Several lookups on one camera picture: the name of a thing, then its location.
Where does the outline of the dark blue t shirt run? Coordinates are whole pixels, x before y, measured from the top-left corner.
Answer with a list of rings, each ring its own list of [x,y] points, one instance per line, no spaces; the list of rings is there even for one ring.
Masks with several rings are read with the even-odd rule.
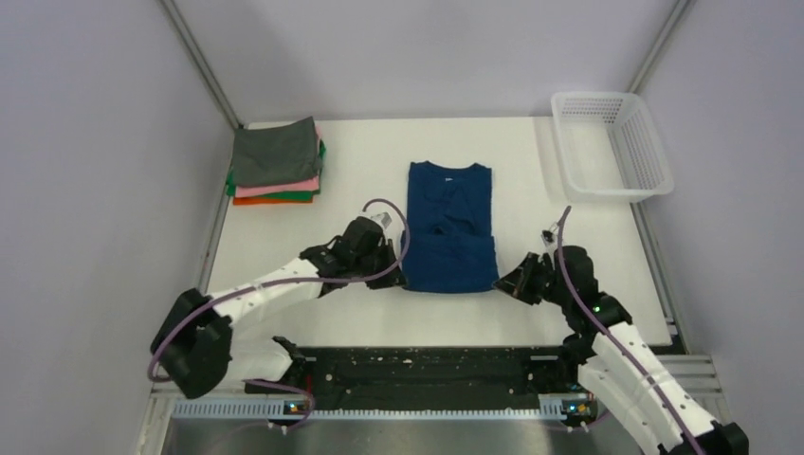
[[[492,233],[492,172],[412,162],[407,189],[406,288],[433,294],[490,291],[499,279]]]

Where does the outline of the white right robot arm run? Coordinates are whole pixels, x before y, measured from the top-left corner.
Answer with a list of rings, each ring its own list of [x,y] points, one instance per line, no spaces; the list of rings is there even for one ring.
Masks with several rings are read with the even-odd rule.
[[[645,454],[746,454],[749,440],[682,387],[643,340],[630,313],[602,291],[580,246],[530,252],[495,288],[524,302],[557,305],[572,334],[560,347],[558,383],[598,398]]]

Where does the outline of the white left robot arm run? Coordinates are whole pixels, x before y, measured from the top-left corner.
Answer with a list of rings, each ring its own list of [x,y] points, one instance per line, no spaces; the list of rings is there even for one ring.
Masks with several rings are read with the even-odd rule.
[[[187,399],[227,381],[269,381],[293,391],[303,381],[304,357],[283,336],[253,340],[248,330],[282,310],[321,299],[353,283],[372,290],[404,278],[387,236],[387,212],[362,213],[328,243],[310,246],[275,271],[225,291],[181,293],[159,327],[149,376],[171,382]]]

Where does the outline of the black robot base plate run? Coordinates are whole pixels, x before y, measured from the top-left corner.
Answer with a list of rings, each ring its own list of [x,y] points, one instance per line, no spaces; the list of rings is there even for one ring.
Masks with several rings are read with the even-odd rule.
[[[302,347],[281,384],[316,410],[536,410],[552,394],[585,391],[557,348]]]

